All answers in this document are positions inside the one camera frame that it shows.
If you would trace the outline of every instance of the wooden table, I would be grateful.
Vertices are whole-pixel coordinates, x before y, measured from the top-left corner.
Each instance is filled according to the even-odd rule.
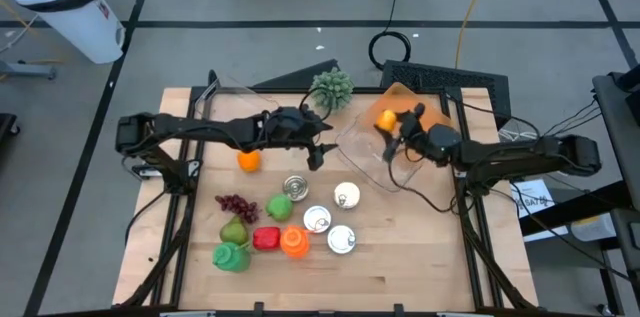
[[[160,111],[184,116],[189,93],[190,89],[166,89]],[[491,109],[485,89],[463,89],[463,96],[469,104]],[[301,96],[265,98],[280,105],[297,105]],[[356,95],[347,110],[329,118],[327,122],[335,128],[322,133],[322,142],[333,142],[343,126],[377,98],[378,95]],[[439,106],[437,97],[425,98],[434,107]],[[258,104],[260,109],[268,105],[266,101]],[[237,102],[236,97],[218,95],[213,99],[212,119],[246,117],[260,109],[254,104]],[[493,115],[470,108],[466,109],[466,115],[473,139],[498,141]],[[179,141],[172,140],[165,142],[163,148],[176,157],[179,145]],[[267,310],[389,311],[394,303],[402,303],[407,311],[473,311],[458,217],[437,213],[414,194],[375,189],[342,163],[338,153],[325,155],[324,166],[310,172],[306,150],[266,150],[263,169],[245,174],[237,167],[236,151],[222,144],[207,143],[179,308],[250,310],[254,302],[262,301]],[[322,204],[332,212],[333,224],[346,224],[354,230],[355,250],[343,256],[333,254],[324,233],[311,236],[311,252],[304,260],[290,260],[278,251],[254,254],[250,269],[241,274],[223,272],[213,266],[212,251],[220,243],[218,231],[231,218],[231,214],[220,210],[214,196],[237,193],[264,208],[265,201],[280,192],[282,181],[292,174],[309,181],[310,195],[295,205],[290,223],[302,225],[306,208]],[[332,201],[333,188],[342,181],[355,182],[361,189],[360,203],[353,211],[339,211]],[[422,191],[439,206],[448,206],[454,195],[450,169],[436,168],[431,163],[422,166],[409,186]],[[506,182],[496,188],[510,193]],[[145,205],[161,189],[160,179],[142,183],[136,208]],[[484,201],[496,261],[522,295],[537,303],[514,204],[497,193]],[[157,259],[168,203],[168,197],[161,200],[132,228],[114,303],[129,297],[151,269],[151,260]],[[274,224],[264,214],[261,217],[258,226]],[[490,305],[486,270],[479,258],[478,269],[484,303]],[[167,269],[163,301],[169,300],[173,273],[171,265]]]

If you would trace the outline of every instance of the tin can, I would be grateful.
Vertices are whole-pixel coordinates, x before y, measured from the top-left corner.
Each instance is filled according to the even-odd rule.
[[[356,234],[347,226],[335,226],[327,234],[327,243],[333,252],[346,254],[356,246]]]
[[[309,194],[307,180],[300,176],[291,176],[282,184],[282,191],[289,196],[293,202],[302,201]]]
[[[353,208],[360,201],[360,189],[355,183],[342,182],[333,190],[333,200],[344,209]]]
[[[314,233],[322,233],[331,225],[331,213],[322,206],[313,206],[304,213],[304,226]]]

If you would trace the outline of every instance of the white paper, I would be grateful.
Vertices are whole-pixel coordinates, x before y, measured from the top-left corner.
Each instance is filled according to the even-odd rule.
[[[518,186],[518,188],[520,188],[520,192],[522,192],[522,200],[527,205],[527,208],[531,213],[536,213],[555,205],[553,199],[551,199],[551,194],[549,193],[549,190],[547,189],[547,186],[544,184],[543,180],[538,179],[533,181],[519,182],[516,183],[516,185]],[[527,210],[525,210],[522,206],[522,202],[520,202],[520,198],[518,196],[518,191],[513,186],[511,186],[511,195],[518,204],[518,217],[522,218],[524,216],[527,216],[529,213],[527,213]],[[553,231],[559,235],[565,235],[568,233],[567,227],[564,226],[554,228]],[[531,242],[549,237],[555,236],[549,231],[543,231],[524,237],[524,241]]]

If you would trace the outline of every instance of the pear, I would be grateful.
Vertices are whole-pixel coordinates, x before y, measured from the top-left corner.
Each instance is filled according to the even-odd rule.
[[[220,230],[220,239],[222,242],[233,242],[238,246],[249,241],[249,233],[242,224],[242,219],[239,216],[234,216],[231,221],[222,226]]]
[[[293,202],[286,194],[279,193],[271,197],[269,203],[267,203],[266,211],[274,220],[284,222],[291,217]]]

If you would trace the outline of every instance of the plastic bin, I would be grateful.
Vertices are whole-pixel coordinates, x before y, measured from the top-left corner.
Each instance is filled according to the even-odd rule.
[[[105,0],[15,0],[35,11],[94,63],[122,56],[124,27]]]

